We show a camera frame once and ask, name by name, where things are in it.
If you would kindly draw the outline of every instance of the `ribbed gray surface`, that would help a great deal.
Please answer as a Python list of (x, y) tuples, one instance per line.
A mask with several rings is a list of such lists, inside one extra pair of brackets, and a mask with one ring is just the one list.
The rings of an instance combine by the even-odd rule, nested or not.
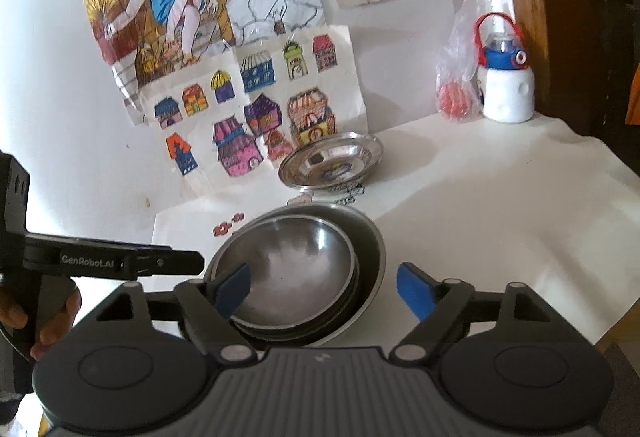
[[(74, 435), (56, 430), (50, 437)], [(446, 404), (427, 373), (376, 349), (274, 349), (223, 372), (188, 416), (148, 437), (501, 437)], [(598, 437), (585, 428), (566, 437)]]

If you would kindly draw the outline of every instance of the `white tablecloth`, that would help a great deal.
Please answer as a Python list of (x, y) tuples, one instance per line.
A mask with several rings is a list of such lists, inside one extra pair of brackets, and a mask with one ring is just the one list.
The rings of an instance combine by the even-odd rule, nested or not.
[[(524, 281), (595, 343), (640, 295), (640, 178), (604, 144), (562, 121), (453, 124), (438, 115), (385, 130), (383, 162), (354, 207), (385, 240), (386, 274), (370, 308), (330, 345), (388, 351), (417, 323), (397, 296), (398, 265), (476, 290)], [(276, 181), (161, 212), (154, 243), (197, 249), (208, 261), (225, 237), (294, 195)], [(176, 277), (146, 279), (166, 289)]]

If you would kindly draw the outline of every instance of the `silver plate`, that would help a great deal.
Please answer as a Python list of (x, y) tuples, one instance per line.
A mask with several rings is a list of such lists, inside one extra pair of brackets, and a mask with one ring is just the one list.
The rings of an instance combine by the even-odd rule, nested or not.
[[(265, 219), (278, 217), (286, 214), (303, 214), (318, 216), (324, 220), (336, 224), (342, 229), (351, 242), (356, 252), (358, 259), (358, 266), (360, 271), (360, 277), (358, 279), (358, 292), (357, 301), (355, 305), (356, 311), (351, 314), (351, 317), (343, 322), (340, 326), (336, 327), (331, 333), (323, 334), (322, 332), (316, 333), (316, 337), (311, 339), (311, 343), (302, 343), (305, 346), (316, 347), (323, 345), (328, 341), (334, 339), (342, 332), (347, 330), (348, 327), (353, 325), (363, 312), (369, 307), (382, 284), (385, 276), (386, 267), (386, 251), (385, 243), (382, 239), (382, 234), (376, 227), (376, 225), (363, 213), (360, 213), (355, 208), (349, 206), (342, 206), (337, 204), (328, 204), (322, 202), (311, 202), (306, 204), (296, 204), (290, 206), (283, 206), (272, 210), (264, 215), (261, 215), (251, 223), (242, 227), (236, 232), (233, 237), (239, 235), (244, 229), (249, 229), (254, 223), (259, 223)], [(218, 261), (217, 257), (222, 253), (225, 248), (232, 243), (232, 240), (227, 240), (220, 248), (219, 252), (211, 260), (207, 271), (204, 274), (204, 279), (210, 281), (213, 277), (219, 274), (217, 270)]]
[(247, 226), (216, 257), (216, 274), (249, 264), (251, 292), (234, 320), (261, 331), (295, 329), (321, 317), (350, 292), (357, 265), (338, 226), (306, 215)]
[(343, 132), (297, 149), (282, 161), (278, 176), (301, 192), (338, 193), (362, 182), (381, 158), (378, 138)]

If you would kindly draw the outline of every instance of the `red handle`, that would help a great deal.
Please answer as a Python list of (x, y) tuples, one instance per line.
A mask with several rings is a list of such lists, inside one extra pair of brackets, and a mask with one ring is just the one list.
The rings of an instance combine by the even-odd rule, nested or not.
[(482, 40), (480, 40), (480, 26), (482, 26), (482, 23), (486, 19), (488, 19), (490, 16), (500, 16), (501, 18), (503, 18), (505, 22), (507, 22), (508, 24), (510, 24), (511, 27), (513, 27), (513, 32), (520, 39), (520, 41), (522, 42), (522, 45), (524, 45), (524, 39), (523, 39), (522, 31), (520, 30), (520, 27), (518, 26), (518, 24), (516, 24), (513, 21), (513, 19), (508, 14), (500, 13), (498, 11), (485, 13), (476, 21), (476, 47), (478, 48), (478, 62), (482, 66), (486, 65), (486, 56), (484, 55), (484, 50), (482, 49)]

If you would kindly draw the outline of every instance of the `black handle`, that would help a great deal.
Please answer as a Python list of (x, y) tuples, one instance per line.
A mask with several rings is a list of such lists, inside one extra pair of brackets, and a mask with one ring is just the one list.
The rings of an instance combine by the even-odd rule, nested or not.
[(31, 347), (42, 326), (62, 311), (76, 284), (64, 276), (46, 276), (18, 267), (7, 270), (0, 285), (28, 316), (23, 329), (4, 326), (19, 352), (5, 338), (0, 338), (0, 391), (31, 393), (34, 367), (34, 361), (30, 359)]

